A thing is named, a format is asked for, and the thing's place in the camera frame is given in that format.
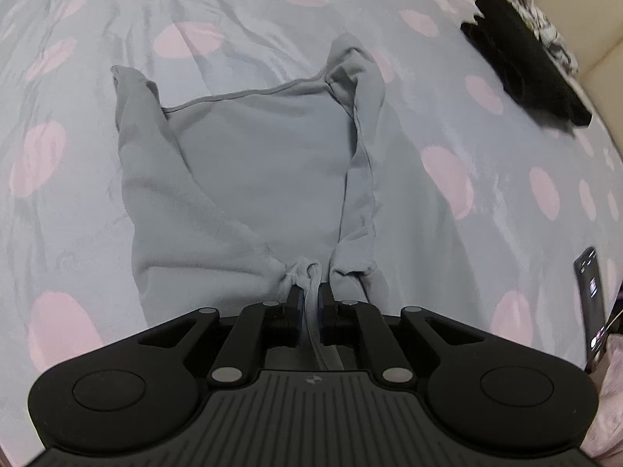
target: black device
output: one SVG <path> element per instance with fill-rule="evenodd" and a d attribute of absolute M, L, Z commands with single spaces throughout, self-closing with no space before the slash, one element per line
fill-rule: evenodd
<path fill-rule="evenodd" d="M 319 292 L 324 345 L 356 370 L 268 370 L 303 293 L 213 308 L 60 363 L 30 390 L 32 467 L 588 467 L 597 410 L 564 360 L 410 306 L 383 316 Z"/>
<path fill-rule="evenodd" d="M 600 358 L 606 338 L 603 288 L 595 248 L 585 250 L 573 266 L 584 317 L 586 359 L 590 365 L 595 358 Z"/>

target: black plastic base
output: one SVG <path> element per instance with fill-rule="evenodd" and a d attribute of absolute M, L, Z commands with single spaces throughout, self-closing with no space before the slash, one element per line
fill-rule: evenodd
<path fill-rule="evenodd" d="M 593 467 L 579 450 L 496 458 L 448 437 L 410 392 L 365 372 L 263 370 L 215 392 L 176 437 L 146 451 L 89 458 L 47 450 L 32 467 Z"/>

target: phone screen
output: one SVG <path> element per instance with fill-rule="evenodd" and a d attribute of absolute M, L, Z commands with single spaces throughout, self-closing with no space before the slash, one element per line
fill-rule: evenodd
<path fill-rule="evenodd" d="M 591 361 L 605 340 L 604 298 L 595 248 L 585 250 L 575 260 L 574 267 L 584 316 L 586 357 Z"/>

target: bedsheet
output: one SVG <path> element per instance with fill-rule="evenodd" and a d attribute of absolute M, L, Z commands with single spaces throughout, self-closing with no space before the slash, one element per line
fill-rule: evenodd
<path fill-rule="evenodd" d="M 26 400 L 41 371 L 148 325 L 121 199 L 116 64 L 142 71 L 173 106 L 311 77 L 352 33 L 381 69 L 413 160 L 452 210 L 480 295 L 473 325 L 583 365 L 572 262 L 597 248 L 609 310 L 623 275 L 623 163 L 598 117 L 565 133 L 506 96 L 460 33 L 475 10 L 473 0 L 0 0 L 9 460 L 40 449 Z M 435 308 L 423 288 L 403 302 L 460 320 L 453 300 Z M 183 297 L 171 301 L 186 312 Z"/>

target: pink fabric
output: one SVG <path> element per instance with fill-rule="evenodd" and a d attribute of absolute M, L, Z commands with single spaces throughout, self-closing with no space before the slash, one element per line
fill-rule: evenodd
<path fill-rule="evenodd" d="M 623 452 L 623 335 L 607 341 L 607 371 L 599 390 L 599 410 L 582 449 L 603 465 Z"/>

